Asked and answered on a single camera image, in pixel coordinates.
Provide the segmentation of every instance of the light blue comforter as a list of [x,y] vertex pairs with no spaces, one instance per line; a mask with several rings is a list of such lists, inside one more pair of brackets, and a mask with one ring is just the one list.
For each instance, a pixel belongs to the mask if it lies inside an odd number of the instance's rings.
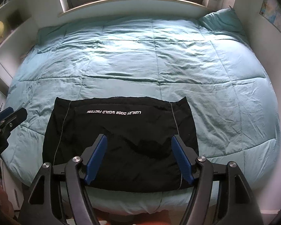
[[[2,154],[29,185],[42,164],[46,126],[56,97],[69,100],[187,97],[199,153],[235,161],[252,188],[268,177],[280,144],[277,100],[247,44],[233,9],[199,20],[123,17],[44,28],[15,75],[6,106],[28,117]],[[214,184],[211,202],[215,202]],[[185,209],[191,188],[138,194],[88,189],[94,207],[117,214]]]

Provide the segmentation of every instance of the map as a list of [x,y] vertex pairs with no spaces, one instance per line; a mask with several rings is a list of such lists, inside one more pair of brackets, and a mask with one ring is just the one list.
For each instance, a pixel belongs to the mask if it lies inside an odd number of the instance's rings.
[[281,7],[277,0],[263,0],[260,15],[266,18],[281,33]]

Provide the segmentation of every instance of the metal bolt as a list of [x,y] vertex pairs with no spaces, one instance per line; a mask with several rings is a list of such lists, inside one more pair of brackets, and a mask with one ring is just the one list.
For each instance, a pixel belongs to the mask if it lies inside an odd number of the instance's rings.
[[198,157],[198,161],[199,161],[199,162],[205,162],[205,161],[206,161],[206,157],[204,157],[204,156],[199,156],[199,157]]
[[81,160],[80,157],[73,157],[73,159],[72,159],[73,162],[79,162],[80,160]]
[[50,166],[50,163],[49,163],[49,162],[45,162],[45,163],[42,165],[43,168],[48,168],[49,166]]
[[237,164],[235,162],[229,162],[230,167],[237,167]]

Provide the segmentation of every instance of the blue gripper pad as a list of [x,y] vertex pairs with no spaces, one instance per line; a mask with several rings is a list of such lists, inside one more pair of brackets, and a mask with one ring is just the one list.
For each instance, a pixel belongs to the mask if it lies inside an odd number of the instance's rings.
[[191,185],[194,181],[194,177],[191,172],[191,164],[189,163],[188,158],[186,157],[175,136],[172,137],[172,151],[183,178]]
[[100,142],[98,143],[96,149],[94,150],[93,155],[89,159],[87,163],[87,171],[84,181],[89,185],[91,181],[93,181],[97,175],[99,167],[101,165],[103,156],[107,149],[107,137],[105,135],[102,136]]
[[13,108],[8,107],[0,112],[0,121],[13,113]]

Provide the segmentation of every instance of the black shorts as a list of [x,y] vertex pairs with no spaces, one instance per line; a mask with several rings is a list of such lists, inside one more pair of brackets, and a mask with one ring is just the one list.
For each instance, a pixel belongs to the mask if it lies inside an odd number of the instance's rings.
[[191,109],[149,97],[112,97],[69,101],[56,98],[47,125],[43,162],[62,164],[82,154],[99,134],[107,151],[90,186],[128,192],[159,192],[190,187],[171,150],[179,134],[198,154]]

